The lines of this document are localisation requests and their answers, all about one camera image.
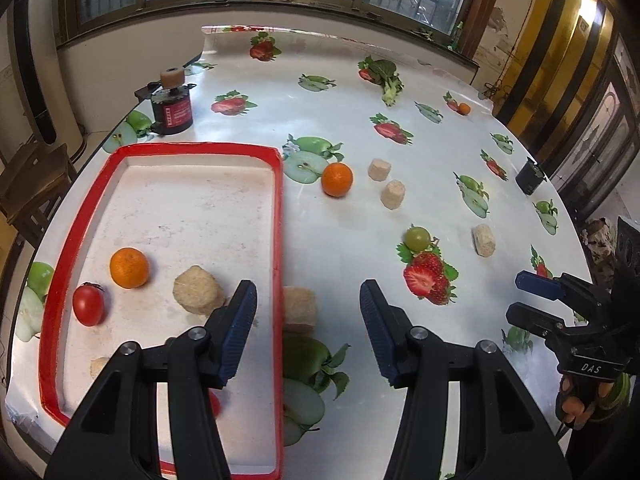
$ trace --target beige vegetable chunk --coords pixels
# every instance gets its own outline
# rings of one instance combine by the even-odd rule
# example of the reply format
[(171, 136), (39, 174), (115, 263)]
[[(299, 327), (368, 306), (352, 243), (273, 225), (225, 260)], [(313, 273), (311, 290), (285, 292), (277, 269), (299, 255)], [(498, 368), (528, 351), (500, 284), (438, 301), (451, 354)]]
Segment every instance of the beige vegetable chunk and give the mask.
[(487, 224), (480, 224), (471, 229), (474, 236), (476, 253), (488, 258), (495, 251), (495, 238), (491, 228)]
[(284, 330), (310, 332), (316, 326), (316, 295), (302, 286), (284, 286)]
[(372, 180), (382, 182), (389, 176), (389, 171), (391, 171), (391, 164), (389, 162), (381, 158), (374, 158), (371, 164), (369, 164), (367, 173)]
[(404, 184), (399, 180), (392, 180), (385, 186), (380, 200), (387, 209), (398, 209), (404, 200), (404, 192)]
[(175, 279), (174, 298), (187, 312), (208, 316), (223, 305), (225, 293), (211, 274), (194, 265)]
[(100, 372), (108, 362), (108, 357), (98, 357), (97, 359), (91, 361), (91, 364), (89, 366), (89, 375), (91, 375), (91, 378), (95, 379), (98, 375), (100, 375)]

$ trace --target black canister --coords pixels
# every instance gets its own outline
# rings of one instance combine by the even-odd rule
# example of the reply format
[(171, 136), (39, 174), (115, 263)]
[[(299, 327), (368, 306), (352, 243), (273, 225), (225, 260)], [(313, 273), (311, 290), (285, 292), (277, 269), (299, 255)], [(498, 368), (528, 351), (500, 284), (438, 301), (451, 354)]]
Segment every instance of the black canister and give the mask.
[(193, 124), (189, 90), (194, 84), (184, 84), (184, 69), (169, 68), (160, 74), (162, 88), (151, 94), (151, 106), (156, 122), (151, 129), (159, 135), (174, 135)]
[(525, 165), (516, 176), (516, 183), (525, 195), (532, 194), (545, 180), (545, 173), (529, 157), (527, 157)]

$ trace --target red-rimmed tray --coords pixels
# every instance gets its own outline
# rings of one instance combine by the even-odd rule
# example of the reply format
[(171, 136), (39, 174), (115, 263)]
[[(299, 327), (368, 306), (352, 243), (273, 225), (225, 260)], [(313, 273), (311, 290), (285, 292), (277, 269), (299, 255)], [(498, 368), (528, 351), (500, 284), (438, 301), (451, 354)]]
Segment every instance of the red-rimmed tray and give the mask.
[[(271, 214), (263, 213), (263, 208)], [(135, 227), (136, 218), (142, 222), (140, 228)], [(221, 394), (223, 411), (217, 423), (223, 447), (235, 478), (279, 478), (281, 218), (282, 162), (274, 148), (150, 142), (116, 150), (78, 210), (49, 289), (38, 361), (44, 410), (66, 426), (90, 385), (89, 363), (101, 352), (110, 356), (119, 343), (128, 339), (138, 340), (143, 347), (160, 344), (167, 336), (202, 322), (175, 303), (170, 277), (191, 264), (207, 268), (201, 262), (213, 258), (218, 261), (213, 273), (216, 278), (222, 274), (227, 295), (243, 278), (253, 280), (258, 288), (257, 322), (250, 332), (238, 374)], [(151, 257), (153, 271), (148, 285), (125, 290), (108, 279), (107, 254), (115, 246), (137, 247)], [(262, 267), (270, 267), (268, 276)], [(71, 314), (71, 293), (84, 281), (105, 285), (111, 305), (106, 320), (93, 328), (81, 326)], [(159, 311), (158, 304), (164, 305), (165, 310)], [(150, 312), (153, 317), (149, 325)], [(267, 359), (269, 366), (261, 359)], [(265, 388), (267, 381), (271, 388)], [(173, 473), (174, 466), (167, 459), (171, 457), (170, 444), (168, 450), (162, 448), (166, 438), (161, 432), (163, 428), (168, 430), (168, 417), (161, 411), (159, 395), (161, 468)], [(248, 416), (253, 417), (253, 424), (241, 420)], [(270, 422), (263, 420), (260, 437), (255, 417), (265, 416)], [(250, 431), (250, 438), (242, 431)], [(248, 442), (255, 453), (247, 449)]]

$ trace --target tangerine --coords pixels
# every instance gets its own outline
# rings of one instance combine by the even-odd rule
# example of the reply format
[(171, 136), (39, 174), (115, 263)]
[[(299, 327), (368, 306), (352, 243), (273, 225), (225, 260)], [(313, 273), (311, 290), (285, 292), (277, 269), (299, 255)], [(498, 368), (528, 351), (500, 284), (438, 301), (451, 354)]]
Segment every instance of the tangerine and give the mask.
[(353, 184), (353, 172), (346, 164), (332, 162), (322, 172), (320, 177), (322, 191), (327, 195), (345, 196)]
[(458, 105), (458, 113), (460, 115), (469, 115), (471, 113), (471, 106), (466, 103), (460, 103)]
[(123, 247), (113, 253), (109, 261), (109, 272), (116, 285), (136, 288), (149, 279), (149, 263), (139, 250)]

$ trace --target red tray rim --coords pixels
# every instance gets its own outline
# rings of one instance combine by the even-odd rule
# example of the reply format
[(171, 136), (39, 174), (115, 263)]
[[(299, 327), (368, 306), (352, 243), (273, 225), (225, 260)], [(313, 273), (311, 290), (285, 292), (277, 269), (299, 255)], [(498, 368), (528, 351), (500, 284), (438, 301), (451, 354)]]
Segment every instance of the red tray rim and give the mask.
[[(71, 224), (62, 252), (53, 273), (42, 319), (38, 350), (38, 385), (43, 409), (56, 422), (69, 423), (58, 402), (56, 376), (60, 328), (71, 273), (85, 233), (98, 203), (120, 163), (130, 156), (153, 155), (245, 155), (259, 158), (271, 166), (274, 174), (273, 199), (273, 356), (274, 356), (274, 417), (276, 431), (276, 467), (267, 474), (235, 474), (237, 480), (277, 480), (282, 469), (282, 159), (276, 148), (235, 142), (148, 142), (122, 146), (113, 152), (100, 170), (78, 214)], [(174, 464), (160, 462), (163, 473), (175, 474)]]

